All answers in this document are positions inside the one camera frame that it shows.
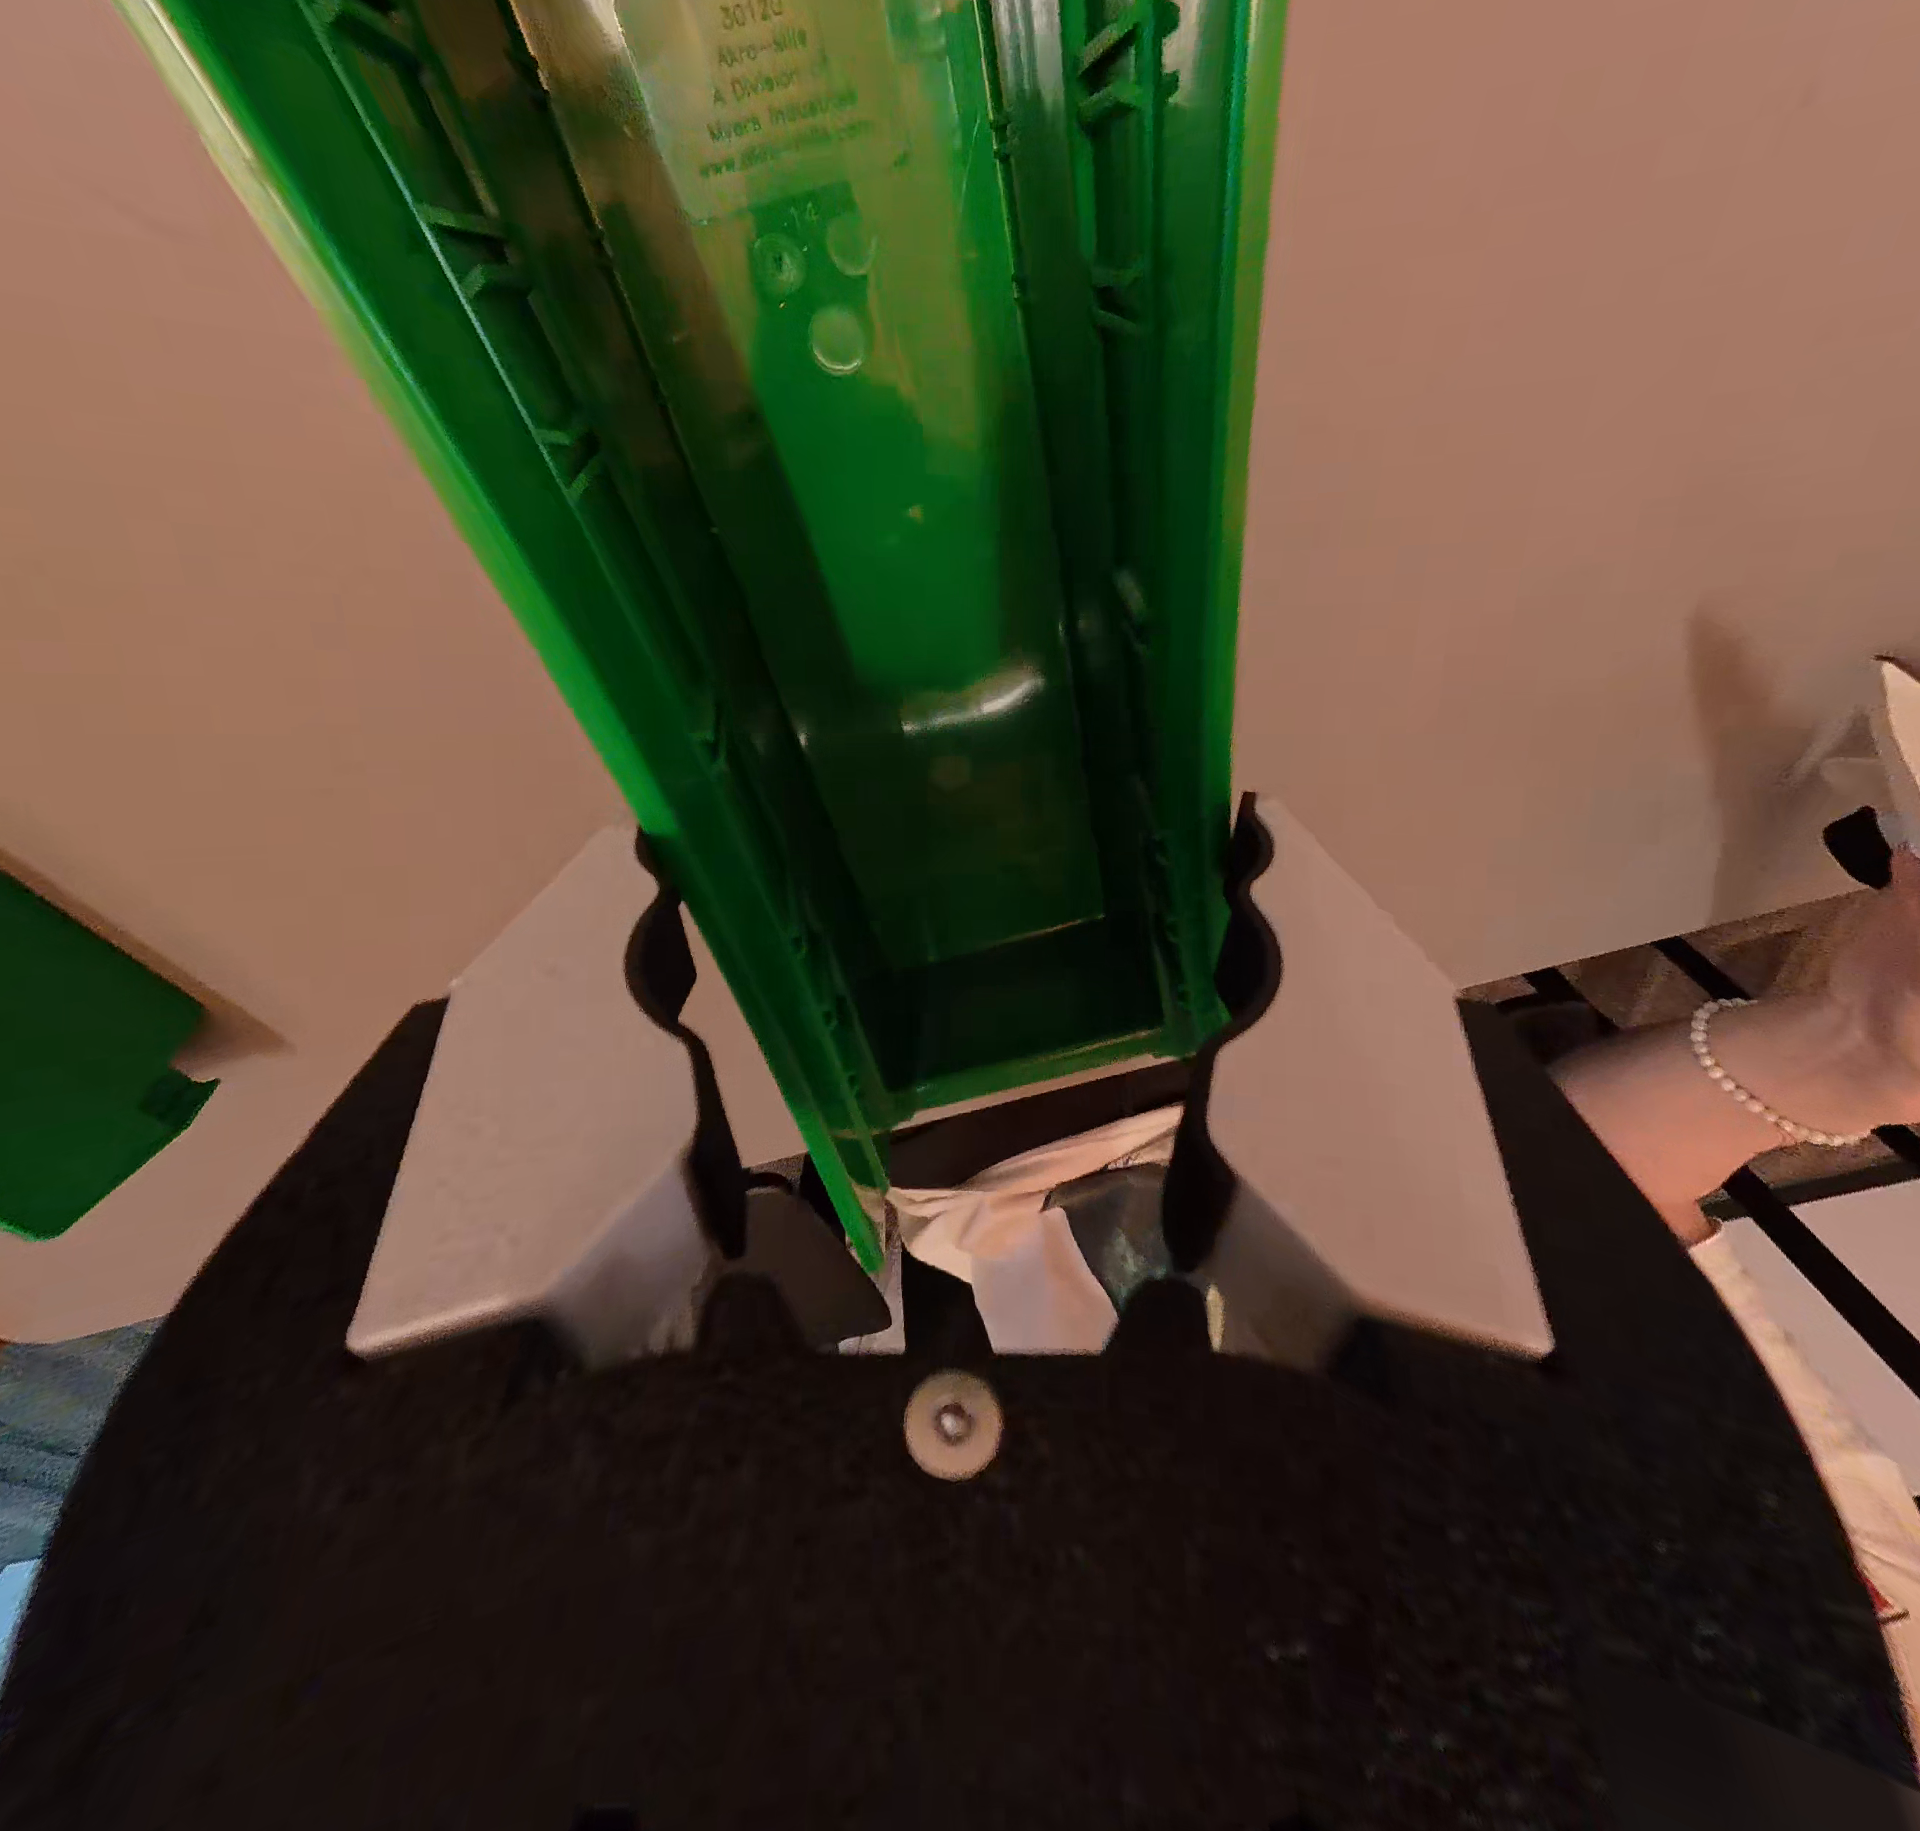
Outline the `person's right hand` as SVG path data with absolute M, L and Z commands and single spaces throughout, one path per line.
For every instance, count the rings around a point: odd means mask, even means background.
M 1817 989 L 1737 1014 L 1721 1053 L 1785 1121 L 1844 1136 L 1918 1120 L 1918 862 L 1890 861 Z

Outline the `green plastic bin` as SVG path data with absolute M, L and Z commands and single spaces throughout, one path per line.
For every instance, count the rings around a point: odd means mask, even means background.
M 2 1229 L 65 1236 L 185 1135 L 218 1082 L 179 1072 L 204 1005 L 2 878 Z
M 896 1129 L 1221 1022 L 1287 0 L 113 0 L 732 986 Z

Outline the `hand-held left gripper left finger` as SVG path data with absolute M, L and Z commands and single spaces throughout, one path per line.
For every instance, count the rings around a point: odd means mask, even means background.
M 691 1348 L 738 1157 L 678 897 L 596 835 L 452 983 L 344 1347 L 540 1325 L 590 1371 Z

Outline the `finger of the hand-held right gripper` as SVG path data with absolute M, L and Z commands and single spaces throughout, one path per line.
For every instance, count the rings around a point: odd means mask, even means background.
M 1918 817 L 1918 677 L 1892 656 L 1857 666 L 1848 694 L 1800 752 L 1800 783 L 1848 792 L 1899 820 Z

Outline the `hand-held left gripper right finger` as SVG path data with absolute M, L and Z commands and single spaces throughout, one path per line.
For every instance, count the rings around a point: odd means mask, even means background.
M 1329 1369 L 1362 1323 L 1551 1348 L 1453 983 L 1276 797 L 1229 835 L 1214 989 L 1161 1192 L 1213 1347 Z

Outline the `grey desk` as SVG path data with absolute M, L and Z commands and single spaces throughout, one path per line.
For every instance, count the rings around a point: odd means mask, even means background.
M 1244 582 L 1274 783 L 1467 986 L 1826 891 L 1915 663 L 1915 0 L 1289 0 Z M 3 1335 L 164 1312 L 616 794 L 110 0 L 3 0 L 3 861 L 204 1121 Z

